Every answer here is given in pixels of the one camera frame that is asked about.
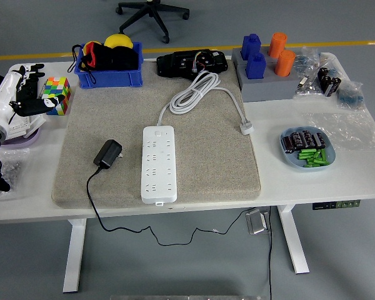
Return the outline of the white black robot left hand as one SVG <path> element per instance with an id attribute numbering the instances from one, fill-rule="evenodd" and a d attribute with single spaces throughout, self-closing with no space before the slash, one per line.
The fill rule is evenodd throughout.
<path id="1" fill-rule="evenodd" d="M 13 116 L 34 116 L 52 111 L 65 100 L 63 94 L 42 97 L 38 93 L 44 64 L 24 64 L 10 70 L 0 85 L 0 126 L 10 125 Z"/>

